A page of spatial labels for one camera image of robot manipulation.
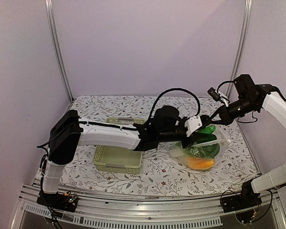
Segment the light green cucumber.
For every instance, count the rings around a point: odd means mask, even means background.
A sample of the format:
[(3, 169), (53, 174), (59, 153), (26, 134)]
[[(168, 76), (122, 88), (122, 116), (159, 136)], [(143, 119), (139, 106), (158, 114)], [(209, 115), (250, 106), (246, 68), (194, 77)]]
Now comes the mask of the light green cucumber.
[(216, 127), (215, 125), (209, 125), (201, 130), (198, 130), (199, 133), (202, 133), (202, 134), (212, 134), (214, 131), (216, 130)]

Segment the clear zip top bag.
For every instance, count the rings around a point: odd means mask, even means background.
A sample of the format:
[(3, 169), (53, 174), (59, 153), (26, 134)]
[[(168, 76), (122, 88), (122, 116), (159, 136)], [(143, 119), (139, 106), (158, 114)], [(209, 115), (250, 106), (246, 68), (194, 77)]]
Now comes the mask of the clear zip top bag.
[(170, 146), (170, 158), (192, 170), (209, 170), (218, 161), (231, 143), (219, 125), (210, 125), (199, 133), (207, 138), (188, 148), (182, 148), (181, 142)]

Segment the white green bok choy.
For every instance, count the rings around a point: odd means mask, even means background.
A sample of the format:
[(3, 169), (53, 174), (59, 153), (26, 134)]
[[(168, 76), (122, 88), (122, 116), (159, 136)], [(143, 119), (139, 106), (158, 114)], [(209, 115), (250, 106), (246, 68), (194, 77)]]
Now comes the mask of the white green bok choy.
[(210, 134), (198, 140), (198, 144), (204, 144), (203, 146), (192, 145), (187, 148), (183, 148), (180, 142), (170, 147), (170, 156), (173, 158), (181, 156), (190, 156), (196, 158), (215, 158), (220, 152), (219, 143), (211, 144), (210, 142), (217, 140), (217, 136)]

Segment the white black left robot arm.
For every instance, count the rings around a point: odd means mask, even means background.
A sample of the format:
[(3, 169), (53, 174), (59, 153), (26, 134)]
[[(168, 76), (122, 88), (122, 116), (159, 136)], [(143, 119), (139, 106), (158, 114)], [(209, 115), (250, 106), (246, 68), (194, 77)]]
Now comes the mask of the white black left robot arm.
[(180, 141), (186, 148), (195, 143), (195, 133), (202, 126), (201, 117), (181, 118), (172, 106), (163, 106), (143, 124), (133, 125), (94, 122), (80, 118), (76, 110), (69, 110), (52, 128), (49, 140), (38, 146), (50, 149), (41, 182), (42, 198), (51, 207), (60, 205), (59, 181), (65, 166), (73, 160), (77, 146), (115, 146), (147, 151), (156, 149), (162, 142)]

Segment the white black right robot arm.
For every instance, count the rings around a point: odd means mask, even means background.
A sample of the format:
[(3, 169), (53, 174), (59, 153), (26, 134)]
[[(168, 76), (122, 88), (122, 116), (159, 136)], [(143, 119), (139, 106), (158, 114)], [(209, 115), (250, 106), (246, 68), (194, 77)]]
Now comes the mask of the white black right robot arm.
[[(276, 86), (270, 84), (255, 84), (251, 76), (242, 74), (235, 78), (234, 84), (238, 100), (229, 105), (222, 105), (210, 117), (219, 116), (214, 124), (229, 125), (235, 119), (250, 112), (260, 112), (264, 109), (271, 114), (286, 130), (286, 99)], [(247, 208), (255, 201), (255, 194), (286, 185), (286, 163), (264, 175), (245, 182), (242, 194), (237, 198), (241, 208)]]

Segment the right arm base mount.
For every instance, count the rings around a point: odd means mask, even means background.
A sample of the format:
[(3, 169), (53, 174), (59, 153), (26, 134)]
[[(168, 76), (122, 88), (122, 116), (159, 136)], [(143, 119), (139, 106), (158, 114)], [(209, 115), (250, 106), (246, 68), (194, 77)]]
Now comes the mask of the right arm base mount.
[(221, 195), (220, 197), (220, 204), (224, 213), (255, 207), (261, 203), (260, 193), (254, 193), (251, 180), (242, 184), (240, 194), (234, 193), (232, 196)]

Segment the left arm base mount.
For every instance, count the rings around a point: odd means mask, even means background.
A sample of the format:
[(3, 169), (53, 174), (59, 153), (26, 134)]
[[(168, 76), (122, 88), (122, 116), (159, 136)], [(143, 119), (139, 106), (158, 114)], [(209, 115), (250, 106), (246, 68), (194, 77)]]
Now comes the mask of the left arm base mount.
[(78, 195), (71, 194), (69, 191), (64, 194), (58, 192), (56, 194), (46, 194), (40, 191), (37, 204), (74, 213), (78, 205), (78, 200)]

